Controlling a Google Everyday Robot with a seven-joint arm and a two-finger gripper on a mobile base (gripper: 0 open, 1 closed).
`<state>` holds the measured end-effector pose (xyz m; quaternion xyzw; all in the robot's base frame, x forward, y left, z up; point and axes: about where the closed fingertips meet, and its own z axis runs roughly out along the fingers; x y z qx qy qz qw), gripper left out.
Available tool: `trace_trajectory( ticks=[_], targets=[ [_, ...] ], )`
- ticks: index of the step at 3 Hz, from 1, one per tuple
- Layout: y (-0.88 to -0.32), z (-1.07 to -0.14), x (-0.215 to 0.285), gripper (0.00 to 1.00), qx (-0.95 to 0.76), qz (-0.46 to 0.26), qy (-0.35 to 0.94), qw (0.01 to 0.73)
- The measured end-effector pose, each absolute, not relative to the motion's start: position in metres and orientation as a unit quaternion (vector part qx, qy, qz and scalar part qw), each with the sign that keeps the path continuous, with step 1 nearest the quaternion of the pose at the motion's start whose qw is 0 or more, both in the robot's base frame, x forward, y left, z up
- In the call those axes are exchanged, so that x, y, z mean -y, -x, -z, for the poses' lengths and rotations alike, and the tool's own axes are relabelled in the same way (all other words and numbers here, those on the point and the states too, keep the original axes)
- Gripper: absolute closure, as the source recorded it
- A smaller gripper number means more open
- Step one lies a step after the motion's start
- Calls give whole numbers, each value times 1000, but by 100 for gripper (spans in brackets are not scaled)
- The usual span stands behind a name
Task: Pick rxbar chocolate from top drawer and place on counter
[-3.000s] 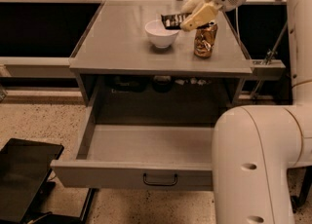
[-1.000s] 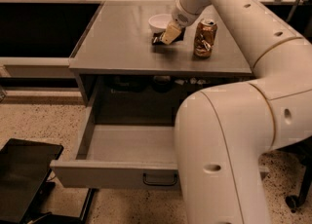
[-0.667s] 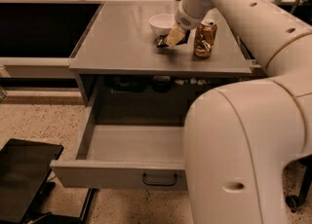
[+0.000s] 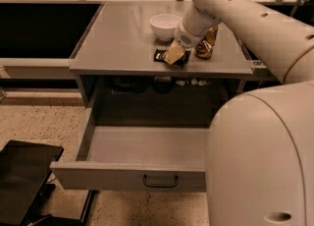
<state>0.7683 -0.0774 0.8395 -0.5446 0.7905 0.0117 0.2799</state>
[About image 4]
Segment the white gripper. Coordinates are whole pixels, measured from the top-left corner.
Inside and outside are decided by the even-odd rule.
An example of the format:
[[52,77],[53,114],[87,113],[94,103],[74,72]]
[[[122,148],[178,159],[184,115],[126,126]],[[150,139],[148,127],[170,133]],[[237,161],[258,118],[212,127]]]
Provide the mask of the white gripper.
[[204,36],[205,28],[189,28],[183,21],[175,28],[174,41],[165,53],[164,61],[169,65],[181,61],[186,49],[195,47]]

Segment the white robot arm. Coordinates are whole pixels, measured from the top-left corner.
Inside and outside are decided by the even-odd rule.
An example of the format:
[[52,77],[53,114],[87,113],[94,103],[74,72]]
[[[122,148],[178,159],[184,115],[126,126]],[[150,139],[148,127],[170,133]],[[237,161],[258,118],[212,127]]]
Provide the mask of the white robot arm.
[[168,63],[223,23],[279,81],[229,100],[210,125],[210,226],[314,226],[314,28],[250,0],[191,1]]

